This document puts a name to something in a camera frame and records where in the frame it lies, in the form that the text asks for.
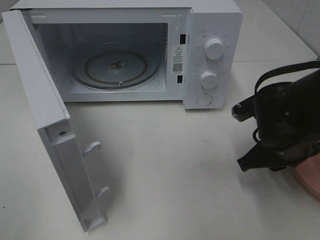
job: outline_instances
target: microwave control panel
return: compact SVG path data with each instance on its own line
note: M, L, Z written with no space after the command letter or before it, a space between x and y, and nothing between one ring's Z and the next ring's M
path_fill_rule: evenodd
M189 69L185 81L186 109L223 106L242 22L241 12L191 15Z

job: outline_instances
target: qr code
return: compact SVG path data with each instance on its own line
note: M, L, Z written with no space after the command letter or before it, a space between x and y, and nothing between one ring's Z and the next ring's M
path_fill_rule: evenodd
M174 63L173 72L182 72L183 63Z

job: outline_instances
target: white tile wall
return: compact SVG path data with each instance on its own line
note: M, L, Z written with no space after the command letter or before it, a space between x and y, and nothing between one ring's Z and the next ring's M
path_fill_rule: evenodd
M320 57L320 0L263 0Z
M0 0L0 23L2 22L2 12L8 11L18 0Z

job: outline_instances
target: white table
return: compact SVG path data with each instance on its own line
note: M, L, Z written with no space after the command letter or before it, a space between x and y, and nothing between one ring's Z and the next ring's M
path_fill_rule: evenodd
M262 3L247 15L257 9L274 18ZM291 33L276 19L280 32ZM246 24L242 29L249 32ZM254 119L237 122L231 107L253 93L264 72L315 59L294 34L286 41L296 42L299 54L278 54L279 47L270 49L272 56L265 48L270 58L263 60L267 55L237 50L238 59L257 61L233 63L222 109L185 111L181 102L68 103L80 147L102 143L88 162L90 171L96 179L107 174L114 186L108 223L89 233L83 233L35 130L17 67L0 66L0 239L318 240L319 202L289 170L243 173L236 162L254 145L256 125Z

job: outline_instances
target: power knob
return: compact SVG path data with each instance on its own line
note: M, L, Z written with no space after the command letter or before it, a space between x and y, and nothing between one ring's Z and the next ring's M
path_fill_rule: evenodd
M211 37L204 43L204 53L208 59L219 59L225 51L225 43L219 37Z
M213 89L218 81L219 79L213 71L205 71L200 75L200 85L204 89Z

